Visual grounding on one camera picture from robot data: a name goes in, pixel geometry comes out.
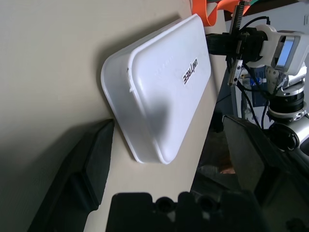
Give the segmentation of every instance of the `white wall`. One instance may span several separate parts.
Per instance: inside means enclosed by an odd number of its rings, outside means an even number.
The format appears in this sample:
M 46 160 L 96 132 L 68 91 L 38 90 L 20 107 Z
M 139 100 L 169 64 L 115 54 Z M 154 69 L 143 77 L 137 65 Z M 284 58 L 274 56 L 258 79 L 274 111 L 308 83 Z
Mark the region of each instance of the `white wall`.
M 112 116 L 104 60 L 189 14 L 179 0 L 0 0 L 1 232 L 27 231 L 63 158 Z
M 241 26 L 244 26 L 250 20 L 260 17 L 269 16 L 271 25 L 276 30 L 296 30 L 309 34 L 309 23 L 304 25 L 304 16 L 309 15 L 309 4 L 303 2 L 294 3 L 291 5 L 283 6 L 270 11 L 265 11 L 258 14 L 253 14 L 243 17 Z M 250 26 L 255 27 L 260 24 L 265 24 L 265 20 L 252 23 Z M 226 22 L 227 31 L 229 31 L 231 21 Z M 308 67 L 307 84 L 305 85 L 305 101 L 309 103 L 309 56 L 305 60 Z

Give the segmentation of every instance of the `white plastic case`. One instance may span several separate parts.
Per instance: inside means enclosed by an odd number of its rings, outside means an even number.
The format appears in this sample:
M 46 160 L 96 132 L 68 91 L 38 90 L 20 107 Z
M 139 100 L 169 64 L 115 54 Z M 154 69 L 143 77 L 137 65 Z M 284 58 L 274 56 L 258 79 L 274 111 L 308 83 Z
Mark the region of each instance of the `white plastic case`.
M 175 159 L 210 74 L 204 27 L 196 14 L 105 61 L 102 87 L 138 162 Z

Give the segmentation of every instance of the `white robot part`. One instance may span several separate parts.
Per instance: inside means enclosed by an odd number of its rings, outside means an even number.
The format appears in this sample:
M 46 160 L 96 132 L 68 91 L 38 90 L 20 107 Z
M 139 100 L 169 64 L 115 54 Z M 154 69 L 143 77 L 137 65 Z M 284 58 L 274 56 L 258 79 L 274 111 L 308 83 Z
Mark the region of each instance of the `white robot part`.
M 259 25 L 257 30 L 267 35 L 256 62 L 248 62 L 252 68 L 271 66 L 287 75 L 297 75 L 309 52 L 309 35 L 295 31 L 276 31 L 270 25 Z
M 296 95 L 304 91 L 306 74 L 307 67 L 304 62 L 297 75 L 286 75 L 270 66 L 266 66 L 267 89 L 269 93 L 273 93 L 274 89 L 279 88 L 276 94 L 278 97 Z

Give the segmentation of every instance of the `black cable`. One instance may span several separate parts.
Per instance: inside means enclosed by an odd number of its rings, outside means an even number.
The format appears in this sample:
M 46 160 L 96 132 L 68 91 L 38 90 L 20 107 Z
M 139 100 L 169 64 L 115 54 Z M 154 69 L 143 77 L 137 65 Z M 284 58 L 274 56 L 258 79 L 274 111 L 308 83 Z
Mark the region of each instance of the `black cable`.
M 249 21 L 248 23 L 246 23 L 242 29 L 240 29 L 239 32 L 243 32 L 251 23 L 255 22 L 255 21 L 258 21 L 258 20 L 262 20 L 262 19 L 266 19 L 266 24 L 267 25 L 270 25 L 270 20 L 269 20 L 269 17 L 268 16 L 261 16 L 261 17 L 257 17 L 251 21 Z
M 264 118 L 265 118 L 266 109 L 268 107 L 268 102 L 269 101 L 267 100 L 264 106 L 263 114 L 262 114 L 262 121 L 261 121 L 262 130 L 264 130 Z
M 228 98 L 228 97 L 231 96 L 231 95 L 232 95 L 231 93 L 228 94 L 228 95 L 226 95 L 224 98 L 221 98 L 220 100 L 218 100 L 218 101 L 216 102 L 216 104 L 219 103 L 219 102 L 222 102 L 224 99 Z
M 246 98 L 246 100 L 247 100 L 247 102 L 248 102 L 248 104 L 249 104 L 249 107 L 250 107 L 250 109 L 251 109 L 253 119 L 254 119 L 255 123 L 257 124 L 257 126 L 261 129 L 261 126 L 260 126 L 260 124 L 259 124 L 259 122 L 258 122 L 258 120 L 257 120 L 257 118 L 256 118 L 256 115 L 255 115 L 253 106 L 252 106 L 252 104 L 251 104 L 251 101 L 250 101 L 248 95 L 245 93 L 244 86 L 243 86 L 239 81 L 237 81 L 237 87 L 238 87 L 239 90 L 242 92 L 242 94 L 245 96 L 245 98 Z

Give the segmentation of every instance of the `screw hole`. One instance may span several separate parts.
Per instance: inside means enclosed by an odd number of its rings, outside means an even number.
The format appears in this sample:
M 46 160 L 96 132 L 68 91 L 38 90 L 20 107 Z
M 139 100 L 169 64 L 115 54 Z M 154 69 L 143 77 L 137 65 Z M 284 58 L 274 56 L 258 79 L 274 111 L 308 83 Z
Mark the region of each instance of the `screw hole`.
M 174 210 L 174 202 L 168 197 L 162 197 L 155 203 L 158 212 L 169 213 Z
M 205 212 L 214 212 L 218 209 L 217 202 L 208 196 L 201 197 L 199 204 Z

